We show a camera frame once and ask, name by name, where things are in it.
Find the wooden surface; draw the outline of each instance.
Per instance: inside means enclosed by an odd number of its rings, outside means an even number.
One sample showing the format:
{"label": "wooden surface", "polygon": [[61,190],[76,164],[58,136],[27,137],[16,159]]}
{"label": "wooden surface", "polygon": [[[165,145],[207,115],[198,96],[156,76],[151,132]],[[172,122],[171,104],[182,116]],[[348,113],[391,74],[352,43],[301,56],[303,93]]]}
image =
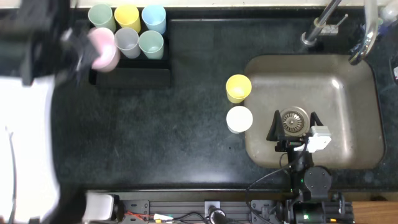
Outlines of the wooden surface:
{"label": "wooden surface", "polygon": [[398,223],[398,202],[353,202],[356,224]]}

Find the stainless steel sink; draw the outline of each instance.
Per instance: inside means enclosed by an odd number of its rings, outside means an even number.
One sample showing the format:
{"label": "stainless steel sink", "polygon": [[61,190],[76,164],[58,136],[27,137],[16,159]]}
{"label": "stainless steel sink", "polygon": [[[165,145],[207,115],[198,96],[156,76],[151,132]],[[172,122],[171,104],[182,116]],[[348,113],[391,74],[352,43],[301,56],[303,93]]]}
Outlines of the stainless steel sink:
{"label": "stainless steel sink", "polygon": [[244,74],[252,92],[244,105],[254,122],[246,131],[246,150],[259,166],[279,167],[281,152],[266,140],[275,110],[285,132],[308,131],[307,114],[315,111],[331,132],[331,142],[313,154],[316,165],[331,169],[370,169],[384,154],[373,72],[347,55],[264,55],[252,59]]}

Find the plastic cup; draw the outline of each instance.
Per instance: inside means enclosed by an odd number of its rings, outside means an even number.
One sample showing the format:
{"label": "plastic cup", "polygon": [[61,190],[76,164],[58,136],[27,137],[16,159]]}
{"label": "plastic cup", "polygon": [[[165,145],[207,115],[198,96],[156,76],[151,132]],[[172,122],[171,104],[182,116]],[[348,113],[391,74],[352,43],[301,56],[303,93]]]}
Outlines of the plastic cup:
{"label": "plastic cup", "polygon": [[132,28],[119,29],[114,35],[114,43],[128,58],[136,58],[141,53],[138,40],[138,33]]}
{"label": "plastic cup", "polygon": [[114,36],[108,28],[92,29],[88,38],[99,53],[99,57],[91,65],[100,72],[112,71],[119,62],[120,53],[114,44]]}
{"label": "plastic cup", "polygon": [[162,59],[163,57],[163,37],[160,33],[148,30],[139,37],[139,48],[149,59]]}
{"label": "plastic cup", "polygon": [[141,16],[149,30],[164,34],[166,31],[166,10],[163,6],[147,6],[142,10]]}
{"label": "plastic cup", "polygon": [[123,28],[132,28],[139,33],[141,31],[141,23],[139,20],[139,12],[135,5],[125,4],[116,8],[114,12],[116,21]]}
{"label": "plastic cup", "polygon": [[226,115],[226,123],[232,133],[239,134],[251,127],[253,124],[253,115],[244,106],[235,106]]}
{"label": "plastic cup", "polygon": [[240,103],[251,92],[251,82],[244,75],[233,75],[226,82],[226,94],[230,102]]}
{"label": "plastic cup", "polygon": [[97,4],[88,11],[88,19],[95,27],[105,27],[115,32],[116,24],[114,22],[112,9],[106,4]]}

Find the pink cup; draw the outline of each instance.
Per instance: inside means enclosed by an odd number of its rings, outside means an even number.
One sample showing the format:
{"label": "pink cup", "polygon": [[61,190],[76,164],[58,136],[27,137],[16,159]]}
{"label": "pink cup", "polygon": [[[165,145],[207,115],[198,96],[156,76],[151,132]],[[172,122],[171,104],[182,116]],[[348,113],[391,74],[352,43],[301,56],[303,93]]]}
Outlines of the pink cup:
{"label": "pink cup", "polygon": [[114,44],[114,35],[108,28],[96,28],[90,30],[88,38],[100,54],[91,68],[100,72],[112,71],[119,62],[120,53]]}

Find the faucet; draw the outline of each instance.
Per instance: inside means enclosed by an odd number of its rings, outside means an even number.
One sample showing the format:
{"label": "faucet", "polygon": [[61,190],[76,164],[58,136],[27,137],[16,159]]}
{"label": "faucet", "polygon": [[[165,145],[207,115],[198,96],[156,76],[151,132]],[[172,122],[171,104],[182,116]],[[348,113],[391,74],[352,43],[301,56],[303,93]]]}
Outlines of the faucet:
{"label": "faucet", "polygon": [[[313,21],[310,30],[302,34],[301,40],[305,45],[315,45],[317,37],[321,34],[323,28],[325,28],[327,20],[336,10],[340,2],[341,0],[332,0],[322,12],[321,16]],[[361,43],[355,46],[352,50],[351,56],[348,60],[348,62],[352,65],[357,65],[360,61],[362,61],[362,59],[364,59],[368,55],[377,37],[379,27],[377,1],[364,0],[364,10],[366,18],[365,35]]]}

